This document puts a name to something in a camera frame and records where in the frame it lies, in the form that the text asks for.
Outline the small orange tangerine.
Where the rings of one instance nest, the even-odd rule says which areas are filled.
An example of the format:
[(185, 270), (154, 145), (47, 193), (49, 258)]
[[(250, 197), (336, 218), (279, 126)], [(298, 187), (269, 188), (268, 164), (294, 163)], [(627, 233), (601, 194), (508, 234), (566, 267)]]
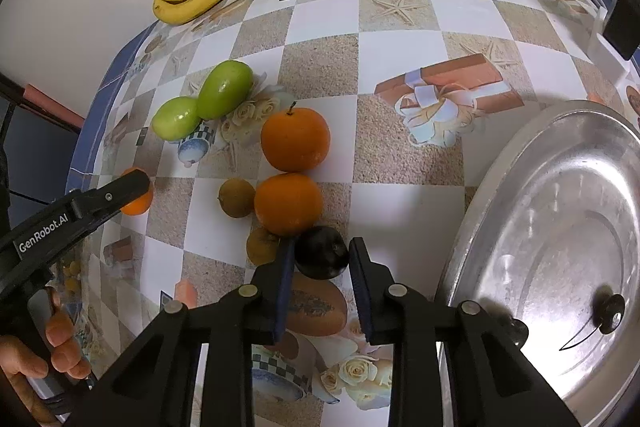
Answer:
[(146, 191), (143, 195), (136, 198), (129, 204), (122, 207), (120, 211), (126, 216), (143, 215), (143, 213), (146, 213), (150, 209), (153, 202), (153, 195), (154, 186), (153, 183), (150, 182), (148, 191)]

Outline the brown kiwi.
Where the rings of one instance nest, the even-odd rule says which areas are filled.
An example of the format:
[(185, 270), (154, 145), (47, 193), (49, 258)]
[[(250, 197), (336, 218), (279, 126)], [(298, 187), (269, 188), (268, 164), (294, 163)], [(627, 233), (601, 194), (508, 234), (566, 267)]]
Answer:
[(234, 219), (247, 217), (254, 211), (254, 198), (254, 186), (241, 178), (224, 181), (218, 192), (222, 211)]
[(257, 228), (251, 231), (247, 237), (247, 258), (255, 267), (271, 263), (277, 257), (279, 245), (279, 236), (270, 233), (265, 228)]

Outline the large orange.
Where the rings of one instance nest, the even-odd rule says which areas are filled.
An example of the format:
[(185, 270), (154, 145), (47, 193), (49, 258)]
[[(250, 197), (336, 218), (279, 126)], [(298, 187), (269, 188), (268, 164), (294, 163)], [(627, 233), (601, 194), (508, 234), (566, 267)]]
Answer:
[(282, 173), (258, 185), (254, 210), (267, 231), (292, 236), (320, 220), (323, 199), (317, 183), (306, 174)]
[(272, 114), (260, 132), (262, 153), (269, 164), (284, 172), (304, 172), (318, 167), (329, 154), (331, 132), (315, 110), (293, 102)]

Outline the dark purple plum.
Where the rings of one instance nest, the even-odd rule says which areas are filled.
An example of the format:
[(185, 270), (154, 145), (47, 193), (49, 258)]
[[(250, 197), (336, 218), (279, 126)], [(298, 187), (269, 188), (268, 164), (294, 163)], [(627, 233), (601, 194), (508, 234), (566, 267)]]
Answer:
[(599, 331), (603, 335), (610, 335), (618, 329), (624, 318), (625, 307), (625, 299), (620, 294), (613, 294), (603, 301), (598, 310)]

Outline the large silver metal bowl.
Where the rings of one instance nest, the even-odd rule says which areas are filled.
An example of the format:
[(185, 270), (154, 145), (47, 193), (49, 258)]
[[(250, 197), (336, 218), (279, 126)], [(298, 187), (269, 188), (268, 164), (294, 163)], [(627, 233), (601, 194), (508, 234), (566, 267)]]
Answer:
[[(624, 297), (622, 323), (598, 310)], [(466, 210), (436, 298), (523, 322), (523, 353), (584, 426), (639, 401), (639, 135), (589, 101), (544, 109), (504, 147)]]

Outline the smaller green mango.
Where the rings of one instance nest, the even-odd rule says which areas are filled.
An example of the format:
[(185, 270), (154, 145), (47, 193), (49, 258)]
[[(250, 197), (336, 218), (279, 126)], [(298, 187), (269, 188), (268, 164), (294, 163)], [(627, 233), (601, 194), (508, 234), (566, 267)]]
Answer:
[(153, 131), (167, 142), (182, 140), (201, 122), (196, 111), (197, 105), (195, 98), (190, 96), (177, 96), (165, 102), (151, 120)]

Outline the large green mango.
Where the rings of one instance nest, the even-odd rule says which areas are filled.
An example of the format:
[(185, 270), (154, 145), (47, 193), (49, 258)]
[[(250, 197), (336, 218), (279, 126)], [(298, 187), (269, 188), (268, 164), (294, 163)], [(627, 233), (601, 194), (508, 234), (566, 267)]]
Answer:
[(214, 120), (233, 112), (250, 94), (253, 71), (239, 61), (224, 61), (207, 76), (198, 94), (196, 113), (203, 120)]

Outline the patterned checkered tablecloth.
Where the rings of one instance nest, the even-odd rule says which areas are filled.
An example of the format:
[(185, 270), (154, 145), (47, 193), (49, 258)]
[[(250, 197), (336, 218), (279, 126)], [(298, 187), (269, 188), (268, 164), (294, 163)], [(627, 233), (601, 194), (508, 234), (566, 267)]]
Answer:
[[(254, 216), (227, 216), (231, 178), (272, 176), (259, 143), (288, 103), (318, 112), (331, 146), (311, 171), (321, 220), (402, 283), (436, 297), (466, 210), (506, 144), (544, 109), (589, 101), (639, 134), (639, 79), (614, 80), (587, 53), (589, 0), (226, 0), (183, 26), (157, 23), (115, 57), (82, 128), (68, 183), (107, 184), (131, 167), (151, 208), (117, 216), (81, 246), (67, 285), (84, 300), (80, 338), (107, 370), (188, 281), (213, 303), (257, 267)], [(198, 94), (221, 62), (253, 71), (248, 97), (179, 141), (157, 109)]]

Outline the black power adapter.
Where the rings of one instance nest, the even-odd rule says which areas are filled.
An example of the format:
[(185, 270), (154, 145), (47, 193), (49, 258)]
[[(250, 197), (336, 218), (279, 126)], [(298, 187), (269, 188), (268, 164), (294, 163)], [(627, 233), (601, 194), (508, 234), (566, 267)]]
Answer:
[(602, 35), (624, 60), (630, 60), (640, 43), (639, 0), (613, 0)]

